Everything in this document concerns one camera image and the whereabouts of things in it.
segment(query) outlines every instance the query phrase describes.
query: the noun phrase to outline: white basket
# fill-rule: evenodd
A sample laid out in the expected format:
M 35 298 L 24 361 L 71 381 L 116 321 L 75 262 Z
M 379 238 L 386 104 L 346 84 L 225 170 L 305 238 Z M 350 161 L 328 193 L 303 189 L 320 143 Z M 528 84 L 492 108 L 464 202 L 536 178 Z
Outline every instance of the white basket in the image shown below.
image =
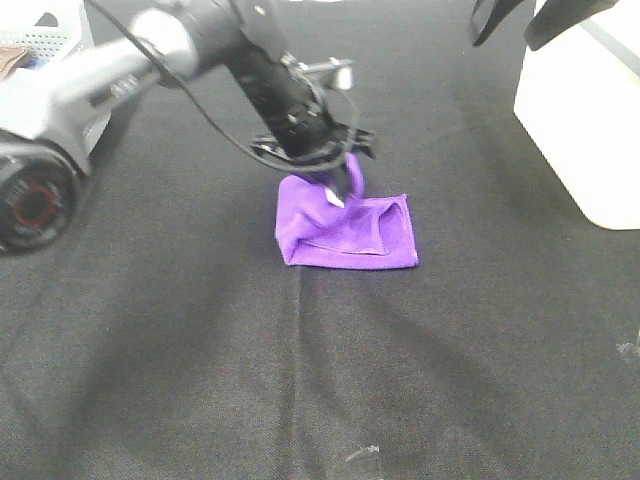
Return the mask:
M 58 26 L 35 26 L 49 13 Z M 43 62 L 42 68 L 95 45 L 84 0 L 0 0 L 0 46 L 24 45 Z M 88 150 L 93 150 L 110 115 L 85 128 Z

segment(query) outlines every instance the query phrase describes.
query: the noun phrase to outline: black fabric surface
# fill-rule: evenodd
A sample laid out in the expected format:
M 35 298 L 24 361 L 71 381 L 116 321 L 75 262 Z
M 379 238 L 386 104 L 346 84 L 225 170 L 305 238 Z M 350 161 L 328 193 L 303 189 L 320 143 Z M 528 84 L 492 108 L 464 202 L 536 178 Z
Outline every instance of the black fabric surface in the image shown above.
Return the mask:
M 298 58 L 355 60 L 416 269 L 284 266 L 281 175 L 178 92 L 118 110 L 73 228 L 0 264 L 0 478 L 316 480 L 367 445 L 387 479 L 640 477 L 640 233 L 590 224 L 512 113 L 532 3 L 479 50 L 471 8 L 280 3 Z M 264 131 L 226 71 L 193 86 Z

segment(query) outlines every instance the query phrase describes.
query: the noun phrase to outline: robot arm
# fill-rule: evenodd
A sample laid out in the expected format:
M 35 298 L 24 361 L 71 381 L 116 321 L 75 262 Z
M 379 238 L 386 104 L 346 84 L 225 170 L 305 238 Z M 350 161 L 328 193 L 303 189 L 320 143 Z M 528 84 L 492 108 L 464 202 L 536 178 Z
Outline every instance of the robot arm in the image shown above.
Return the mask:
M 371 132 L 349 138 L 325 100 L 325 87 L 350 61 L 299 63 L 271 0 L 165 0 L 138 14 L 130 31 L 152 58 L 120 39 L 0 83 L 0 248 L 32 250 L 60 235 L 75 207 L 76 177 L 90 172 L 86 125 L 154 85 L 176 86 L 153 59 L 184 81 L 225 65 L 271 132 L 254 151 L 339 199 L 350 193 L 344 152 L 360 146 L 371 155 Z

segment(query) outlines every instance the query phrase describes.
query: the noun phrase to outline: folded towel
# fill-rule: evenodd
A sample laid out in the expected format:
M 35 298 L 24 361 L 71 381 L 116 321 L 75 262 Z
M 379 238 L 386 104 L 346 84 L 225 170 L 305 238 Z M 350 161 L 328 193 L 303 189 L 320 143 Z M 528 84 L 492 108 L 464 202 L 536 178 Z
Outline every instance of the folded towel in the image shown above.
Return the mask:
M 0 47 L 0 80 L 7 78 L 16 68 L 31 62 L 31 52 L 27 47 Z
M 325 186 L 296 176 L 280 183 L 275 236 L 287 265 L 357 270 L 418 265 L 407 196 L 363 198 L 364 177 L 349 154 L 353 193 L 344 208 L 327 199 Z

